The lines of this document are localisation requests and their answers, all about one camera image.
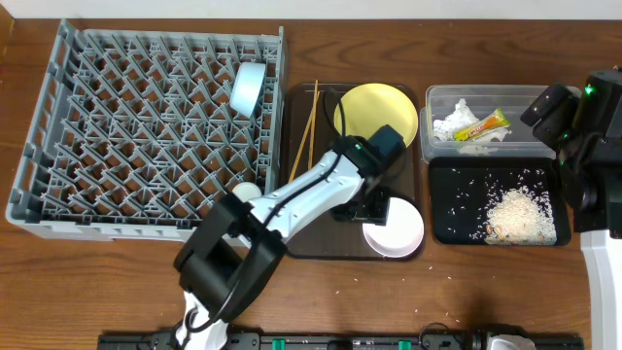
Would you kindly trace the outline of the white tissue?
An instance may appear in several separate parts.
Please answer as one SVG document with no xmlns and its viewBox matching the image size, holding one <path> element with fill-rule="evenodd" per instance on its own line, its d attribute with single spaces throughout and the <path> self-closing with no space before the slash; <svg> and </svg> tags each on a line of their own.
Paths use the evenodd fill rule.
<svg viewBox="0 0 622 350">
<path fill-rule="evenodd" d="M 502 142 L 511 133 L 510 126 L 496 129 L 481 138 L 457 142 L 453 140 L 453 133 L 475 124 L 483 119 L 478 119 L 467 106 L 467 102 L 461 99 L 453 113 L 444 120 L 435 120 L 432 123 L 433 138 L 439 142 L 454 142 L 458 144 L 458 152 L 467 155 L 483 156 L 496 151 L 497 148 L 489 146 L 491 142 Z"/>
</svg>

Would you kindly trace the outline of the white pink bowl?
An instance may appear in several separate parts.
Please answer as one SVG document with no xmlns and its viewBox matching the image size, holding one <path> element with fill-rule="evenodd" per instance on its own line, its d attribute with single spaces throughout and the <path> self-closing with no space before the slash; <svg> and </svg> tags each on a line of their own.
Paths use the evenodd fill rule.
<svg viewBox="0 0 622 350">
<path fill-rule="evenodd" d="M 378 254 L 404 258 L 414 253 L 424 238 L 424 221 L 419 210 L 409 201 L 391 197 L 385 225 L 363 224 L 363 237 Z"/>
</svg>

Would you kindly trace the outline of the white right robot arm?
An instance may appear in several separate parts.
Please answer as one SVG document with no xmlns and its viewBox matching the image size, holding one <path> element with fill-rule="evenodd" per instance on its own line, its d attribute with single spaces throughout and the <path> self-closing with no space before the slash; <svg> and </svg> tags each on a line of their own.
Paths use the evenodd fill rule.
<svg viewBox="0 0 622 350">
<path fill-rule="evenodd" d="M 621 69 L 591 72 L 582 90 L 554 84 L 521 121 L 552 149 L 573 212 L 591 300 L 595 349 L 621 347 Z"/>
</svg>

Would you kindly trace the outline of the yellow plate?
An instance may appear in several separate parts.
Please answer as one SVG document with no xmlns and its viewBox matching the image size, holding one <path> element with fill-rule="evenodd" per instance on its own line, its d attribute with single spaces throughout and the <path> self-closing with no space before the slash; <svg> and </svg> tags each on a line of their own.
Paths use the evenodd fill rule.
<svg viewBox="0 0 622 350">
<path fill-rule="evenodd" d="M 418 112 L 414 103 L 396 87 L 370 83 L 354 87 L 341 98 L 345 112 L 346 135 L 370 139 L 384 125 L 391 126 L 408 148 L 418 131 Z"/>
</svg>

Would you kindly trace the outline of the green orange snack wrapper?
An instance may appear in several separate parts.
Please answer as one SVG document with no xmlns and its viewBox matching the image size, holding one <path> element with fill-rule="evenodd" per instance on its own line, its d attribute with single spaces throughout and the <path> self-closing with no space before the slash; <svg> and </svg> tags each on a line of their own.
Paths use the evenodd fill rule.
<svg viewBox="0 0 622 350">
<path fill-rule="evenodd" d="M 496 129 L 506 128 L 510 125 L 511 122 L 506 118 L 501 108 L 498 108 L 485 119 L 454 132 L 453 140 L 457 142 L 475 140 Z"/>
</svg>

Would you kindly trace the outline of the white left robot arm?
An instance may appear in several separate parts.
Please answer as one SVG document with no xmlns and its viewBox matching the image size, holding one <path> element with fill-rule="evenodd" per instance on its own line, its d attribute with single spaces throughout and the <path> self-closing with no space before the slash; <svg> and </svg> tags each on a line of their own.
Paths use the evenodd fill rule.
<svg viewBox="0 0 622 350">
<path fill-rule="evenodd" d="M 174 260 L 186 313 L 173 348 L 223 348 L 227 324 L 264 290 L 289 239 L 327 211 L 343 221 L 385 223 L 388 201 L 377 186 L 405 149 L 389 125 L 369 138 L 342 134 L 286 186 L 248 200 L 222 197 Z"/>
</svg>

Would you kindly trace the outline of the light blue bowl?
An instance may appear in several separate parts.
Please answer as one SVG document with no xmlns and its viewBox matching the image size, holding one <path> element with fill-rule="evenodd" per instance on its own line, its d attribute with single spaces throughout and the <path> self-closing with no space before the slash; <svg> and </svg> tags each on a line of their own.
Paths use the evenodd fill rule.
<svg viewBox="0 0 622 350">
<path fill-rule="evenodd" d="M 266 74 L 264 63 L 243 62 L 235 76 L 229 106 L 244 117 L 250 117 L 259 100 Z"/>
</svg>

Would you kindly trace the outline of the small white green cup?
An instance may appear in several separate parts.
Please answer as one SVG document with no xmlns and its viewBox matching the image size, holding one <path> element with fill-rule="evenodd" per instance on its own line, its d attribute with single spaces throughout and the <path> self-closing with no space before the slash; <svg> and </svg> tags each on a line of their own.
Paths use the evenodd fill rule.
<svg viewBox="0 0 622 350">
<path fill-rule="evenodd" d="M 232 193 L 236 195 L 242 202 L 247 202 L 251 199 L 262 196 L 261 189 L 254 183 L 242 182 L 237 184 Z"/>
</svg>

